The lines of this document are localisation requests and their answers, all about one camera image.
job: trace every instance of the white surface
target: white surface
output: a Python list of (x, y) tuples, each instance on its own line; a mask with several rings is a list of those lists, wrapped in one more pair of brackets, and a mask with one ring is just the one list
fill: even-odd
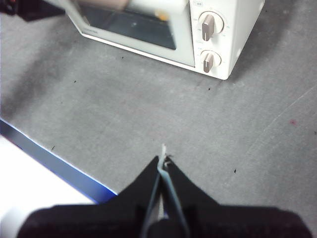
[(91, 204), (51, 171), (0, 135), (0, 237), (14, 238), (33, 211), (58, 204)]

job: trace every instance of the oven knob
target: oven knob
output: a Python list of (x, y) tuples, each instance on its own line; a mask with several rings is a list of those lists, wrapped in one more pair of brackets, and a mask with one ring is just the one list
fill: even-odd
[(204, 59), (204, 72), (209, 73), (213, 66), (213, 54), (207, 54)]
[(214, 51), (203, 51), (201, 61), (205, 73), (209, 73), (213, 67), (217, 67), (221, 63), (221, 57)]
[(202, 25), (204, 41), (209, 41), (213, 34), (219, 34), (223, 30), (223, 20), (215, 12), (204, 12), (199, 17), (199, 22)]

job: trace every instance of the toaster oven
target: toaster oven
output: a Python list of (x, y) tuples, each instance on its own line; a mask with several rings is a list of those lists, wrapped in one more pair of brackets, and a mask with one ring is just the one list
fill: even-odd
[(50, 1), (84, 37), (225, 80), (265, 0)]

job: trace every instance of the gray carpet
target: gray carpet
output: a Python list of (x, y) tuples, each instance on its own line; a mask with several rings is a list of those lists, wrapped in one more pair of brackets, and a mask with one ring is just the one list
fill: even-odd
[(317, 235), (317, 1), (267, 0), (227, 81), (1, 16), (1, 117), (124, 189), (167, 145), (220, 203), (278, 206)]

